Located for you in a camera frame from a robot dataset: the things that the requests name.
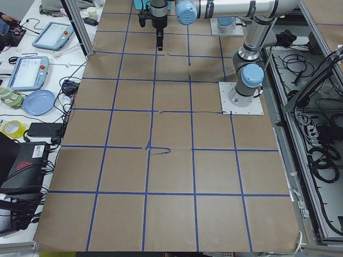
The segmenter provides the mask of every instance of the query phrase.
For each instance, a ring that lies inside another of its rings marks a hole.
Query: black electronic device
[[[0,236],[27,229],[42,197],[42,193],[34,193],[0,200]]]
[[[51,138],[62,133],[62,123],[31,123],[27,135],[37,138]]]
[[[75,94],[75,92],[79,89],[80,83],[65,79],[62,83],[62,93],[67,96]]]
[[[334,143],[334,141],[343,141],[343,127],[338,126],[317,126],[319,136],[317,140],[321,145]]]
[[[0,132],[0,190],[37,186],[39,192],[44,178],[41,169],[48,161],[47,146],[46,142],[16,143]]]
[[[15,27],[13,30],[10,30],[9,34],[12,36],[12,40],[11,42],[9,42],[9,45],[12,47],[17,47],[25,33],[26,30],[22,29],[22,27],[20,26]]]
[[[88,24],[88,25],[91,25],[91,26],[96,26],[96,25],[99,24],[97,20],[94,20],[94,19],[91,19],[91,18],[85,18],[84,19],[84,23]]]

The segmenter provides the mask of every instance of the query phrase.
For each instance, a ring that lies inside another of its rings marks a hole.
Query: blue plate
[[[29,94],[21,107],[24,112],[31,115],[46,114],[54,107],[55,95],[49,90],[37,90]]]

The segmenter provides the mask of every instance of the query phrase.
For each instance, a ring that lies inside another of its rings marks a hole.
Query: grid square
[[[237,82],[237,72],[232,58],[224,58],[225,76],[227,82]]]
[[[278,149],[272,124],[266,114],[263,116],[234,115],[233,123],[238,149]]]
[[[341,0],[331,0],[330,4],[320,0],[305,0],[304,2],[316,23],[343,24],[343,17],[341,13],[343,4]],[[329,13],[330,15],[326,16],[323,15],[323,13]]]
[[[187,35],[187,26],[184,26],[182,24],[180,24],[177,19],[176,16],[169,16],[168,17],[168,26],[165,28],[165,33],[174,33],[174,34],[184,34]]]
[[[34,236],[34,240],[39,241],[39,250],[42,252],[84,252],[92,219],[94,198],[93,194],[49,193]]]
[[[120,80],[115,109],[151,110],[152,89],[152,81]]]
[[[110,114],[109,111],[72,111],[63,145],[104,146]]]
[[[84,78],[117,79],[122,55],[96,52],[90,56]]]
[[[189,25],[189,34],[212,35],[210,19],[199,19]]]
[[[97,31],[123,31],[126,32],[129,14],[103,13]]]
[[[160,112],[190,111],[189,83],[156,82],[154,109]]]
[[[155,56],[124,55],[121,79],[154,79]]]
[[[197,196],[197,211],[200,251],[250,251],[240,196]]]
[[[247,34],[247,29],[243,27],[245,35]],[[221,48],[224,57],[234,57],[234,54],[238,51],[240,47],[243,46],[245,37],[231,37],[231,36],[221,36]]]
[[[115,111],[108,145],[146,147],[150,137],[150,112]]]
[[[132,1],[128,0],[116,0],[116,1],[107,1],[103,7],[104,12],[124,12],[130,13]]]
[[[141,149],[106,150],[101,191],[145,192],[148,151]]]
[[[74,107],[111,109],[116,84],[116,80],[83,79],[77,92]]]
[[[342,26],[317,25],[317,28],[325,39],[326,44],[329,46],[330,50],[333,52],[336,51],[337,45],[343,42]]]
[[[193,193],[192,151],[172,149],[169,154],[158,154],[163,151],[151,151],[148,191]]]
[[[147,21],[146,25],[144,28],[142,28],[138,22],[138,18],[134,19],[131,18],[130,19],[130,23],[129,23],[129,32],[140,32],[140,33],[149,33],[150,37],[152,37],[154,40],[156,40],[156,29],[152,26],[151,21]],[[154,45],[152,45],[151,47],[155,50],[155,46],[156,46],[156,42],[154,43]]]
[[[193,196],[149,195],[145,251],[196,251]]]
[[[219,38],[217,36],[190,35],[189,43],[191,56],[221,57]]]
[[[254,252],[294,251],[299,228],[289,197],[246,197],[245,205]]]
[[[218,83],[192,83],[193,111],[221,112]]]
[[[187,35],[165,34],[164,37],[163,52],[167,55],[188,55]]]
[[[235,152],[195,152],[197,193],[240,194]]]
[[[102,148],[62,147],[49,189],[96,191],[103,151]]]
[[[125,35],[125,32],[98,31],[93,42],[94,50],[121,53],[124,47]]]
[[[192,81],[218,82],[225,80],[221,58],[191,57],[190,72]]]
[[[141,251],[143,195],[99,195],[96,209],[90,251]]]
[[[157,56],[156,79],[189,81],[188,58],[180,56]]]
[[[230,118],[222,114],[193,114],[194,147],[234,149]]]
[[[125,52],[131,54],[155,54],[156,36],[148,33],[128,33]]]
[[[289,194],[278,152],[239,152],[238,156],[245,194]]]
[[[191,148],[190,114],[154,114],[152,146]]]

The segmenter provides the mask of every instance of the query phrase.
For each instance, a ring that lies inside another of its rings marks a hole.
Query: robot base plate
[[[227,26],[226,30],[222,32],[217,25],[218,21],[217,18],[211,19],[211,31],[212,36],[232,36],[232,37],[243,37],[244,32],[242,25],[235,25],[232,23],[231,25]]]
[[[238,107],[231,103],[229,100],[229,92],[235,86],[235,82],[219,82],[221,110],[223,114],[263,115],[263,108],[259,97],[253,98],[251,104],[247,107]]]

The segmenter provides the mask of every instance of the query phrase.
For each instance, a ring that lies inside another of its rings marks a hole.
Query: blue joint cap
[[[232,24],[235,20],[235,17],[222,17],[222,18],[217,18],[218,23],[221,26],[229,26]]]
[[[182,25],[190,25],[194,21],[196,21],[198,16],[198,11],[196,7],[188,2],[188,1],[181,1],[175,6],[175,13],[177,20]]]
[[[264,78],[264,71],[257,64],[248,64],[243,68],[242,81],[247,87],[258,87]]]

